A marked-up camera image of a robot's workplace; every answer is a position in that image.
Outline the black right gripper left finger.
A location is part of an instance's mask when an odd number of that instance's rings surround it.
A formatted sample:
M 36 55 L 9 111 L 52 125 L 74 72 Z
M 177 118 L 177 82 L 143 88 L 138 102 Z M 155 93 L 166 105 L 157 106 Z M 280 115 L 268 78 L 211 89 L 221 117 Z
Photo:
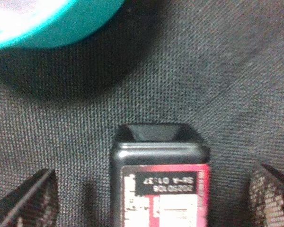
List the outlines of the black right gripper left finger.
M 0 200 L 0 227 L 55 227 L 59 214 L 54 169 L 42 169 Z

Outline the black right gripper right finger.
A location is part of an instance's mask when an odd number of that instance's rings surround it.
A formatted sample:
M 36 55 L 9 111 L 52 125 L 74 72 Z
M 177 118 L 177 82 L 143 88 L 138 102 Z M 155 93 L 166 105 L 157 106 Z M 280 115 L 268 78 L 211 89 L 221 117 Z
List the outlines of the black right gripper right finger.
M 284 227 L 284 174 L 257 164 L 249 181 L 249 213 L 253 227 Z

